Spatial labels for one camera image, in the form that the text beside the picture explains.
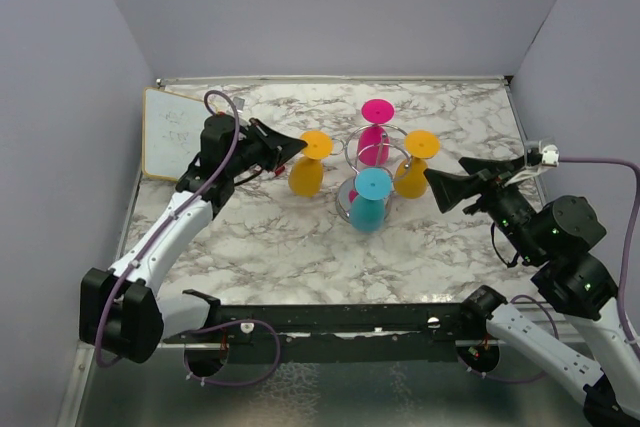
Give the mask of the blue wine glass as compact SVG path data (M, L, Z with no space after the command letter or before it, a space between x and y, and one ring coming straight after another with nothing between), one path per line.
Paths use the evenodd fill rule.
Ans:
M386 216L386 200L392 190L389 174L381 168L370 167L356 175L356 197L351 202L349 220L360 232L379 230Z

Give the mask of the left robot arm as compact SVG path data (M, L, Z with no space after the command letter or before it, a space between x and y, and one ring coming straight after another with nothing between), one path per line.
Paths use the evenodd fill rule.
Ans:
M237 177L255 166L274 172L306 146L256 118L246 125L228 114L205 120L200 150L158 220L111 267L92 268L81 281L79 336L95 347L99 365L108 364L106 352L143 363L160 341L183 332L202 342L218 335L215 299L188 291L160 301L159 289L180 255L234 194Z

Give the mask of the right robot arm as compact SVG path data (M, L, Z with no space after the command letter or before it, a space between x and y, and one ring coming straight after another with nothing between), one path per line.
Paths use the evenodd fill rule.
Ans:
M532 282L555 312L582 336L586 358L528 321L496 290L482 286L459 314L469 337L510 344L549 374L583 407L593 426L639 423L639 346L623 307L622 280L591 254L605 228L583 197L565 195L535 210L519 191L522 181L559 164L554 147L507 161L463 157L464 175L432 168L424 175L441 212L473 198L464 213L488 214L522 258L537 267Z

